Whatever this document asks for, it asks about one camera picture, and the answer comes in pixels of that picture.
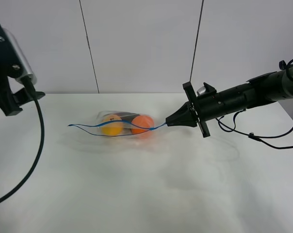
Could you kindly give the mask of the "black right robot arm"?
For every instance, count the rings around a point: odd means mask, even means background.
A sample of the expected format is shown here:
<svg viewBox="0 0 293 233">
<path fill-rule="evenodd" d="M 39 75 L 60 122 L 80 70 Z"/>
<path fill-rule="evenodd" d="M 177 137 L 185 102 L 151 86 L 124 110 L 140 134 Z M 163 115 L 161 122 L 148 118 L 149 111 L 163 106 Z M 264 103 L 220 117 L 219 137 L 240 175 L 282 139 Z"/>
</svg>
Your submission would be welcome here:
<svg viewBox="0 0 293 233">
<path fill-rule="evenodd" d="M 270 72 L 221 92 L 204 83 L 197 92 L 191 82 L 183 84 L 188 101 L 165 120 L 167 126 L 199 127 L 209 137 L 207 121 L 243 109 L 293 99 L 293 66 L 288 70 Z"/>
</svg>

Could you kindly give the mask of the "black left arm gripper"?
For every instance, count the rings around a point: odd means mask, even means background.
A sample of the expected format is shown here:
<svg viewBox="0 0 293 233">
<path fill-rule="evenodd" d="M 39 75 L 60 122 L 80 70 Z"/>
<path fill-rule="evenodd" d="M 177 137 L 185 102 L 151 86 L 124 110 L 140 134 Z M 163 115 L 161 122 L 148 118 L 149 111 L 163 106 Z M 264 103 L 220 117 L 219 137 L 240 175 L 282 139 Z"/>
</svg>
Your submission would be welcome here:
<svg viewBox="0 0 293 233">
<path fill-rule="evenodd" d="M 44 92 L 35 90 L 28 76 L 21 79 L 22 84 L 18 83 L 15 78 L 21 75 L 22 69 L 19 66 L 13 69 L 13 64 L 19 65 L 19 61 L 0 25 L 0 109 L 6 116 L 17 115 L 22 105 L 45 96 Z"/>
</svg>

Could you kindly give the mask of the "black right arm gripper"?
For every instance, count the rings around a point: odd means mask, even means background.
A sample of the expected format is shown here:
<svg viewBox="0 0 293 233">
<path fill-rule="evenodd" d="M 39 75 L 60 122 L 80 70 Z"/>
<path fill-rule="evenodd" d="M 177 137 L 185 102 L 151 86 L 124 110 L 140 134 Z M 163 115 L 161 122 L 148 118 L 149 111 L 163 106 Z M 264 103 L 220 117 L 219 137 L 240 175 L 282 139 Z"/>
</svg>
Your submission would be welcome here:
<svg viewBox="0 0 293 233">
<path fill-rule="evenodd" d="M 209 137 L 210 131 L 207 121 L 232 113 L 232 104 L 228 103 L 218 92 L 213 96 L 198 99 L 191 82 L 186 82 L 182 86 L 188 101 L 165 119 L 167 126 L 194 128 L 198 124 L 202 136 L 204 138 Z"/>
</svg>

